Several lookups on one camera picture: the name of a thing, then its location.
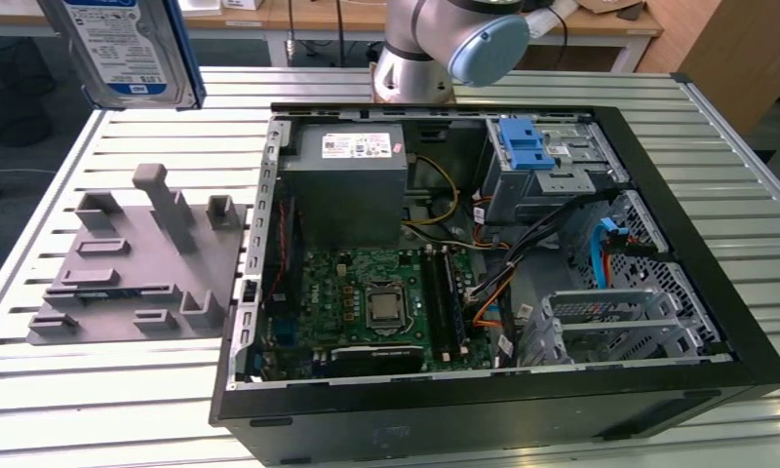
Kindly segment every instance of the green circuit board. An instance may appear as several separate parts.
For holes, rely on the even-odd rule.
[[[473,284],[471,261],[465,251],[451,256],[454,278],[461,288]],[[369,294],[377,288],[405,291],[405,325],[377,330],[369,321]],[[423,297],[421,252],[417,250],[349,250],[309,252],[305,256],[301,314],[293,350],[282,348],[282,359],[293,360],[287,378],[313,378],[311,362],[298,350],[343,346],[410,344],[426,353],[423,371],[491,368],[491,350],[481,335],[466,343],[469,354],[450,362],[435,359],[431,349],[429,311]]]

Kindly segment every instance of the desk leg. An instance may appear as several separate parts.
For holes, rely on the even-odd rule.
[[[639,60],[642,60],[642,56],[646,54],[650,43],[650,36],[631,36],[610,71],[614,73],[633,73],[637,71]]]
[[[273,60],[273,66],[287,67],[287,41],[279,37],[267,37],[266,43],[270,46],[270,59]]]

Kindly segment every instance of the blue hard drive label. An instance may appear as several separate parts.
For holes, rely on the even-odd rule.
[[[102,79],[124,95],[159,95],[168,80],[154,43],[139,33],[136,0],[64,0]]]

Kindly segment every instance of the open computer tower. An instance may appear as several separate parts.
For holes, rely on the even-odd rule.
[[[274,107],[211,422],[267,465],[649,437],[780,358],[618,109]]]

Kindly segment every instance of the aluminum workbench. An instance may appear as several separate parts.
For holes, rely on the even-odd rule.
[[[0,272],[0,468],[258,466],[208,425],[219,339],[34,347],[27,324],[79,229],[90,189],[147,204],[139,163],[188,203],[252,204],[273,101],[370,100],[367,70],[204,68],[202,111],[95,112]],[[780,353],[780,183],[693,85],[667,75],[517,72],[459,102],[622,109]],[[463,453],[370,466],[780,466],[780,390],[639,441]]]

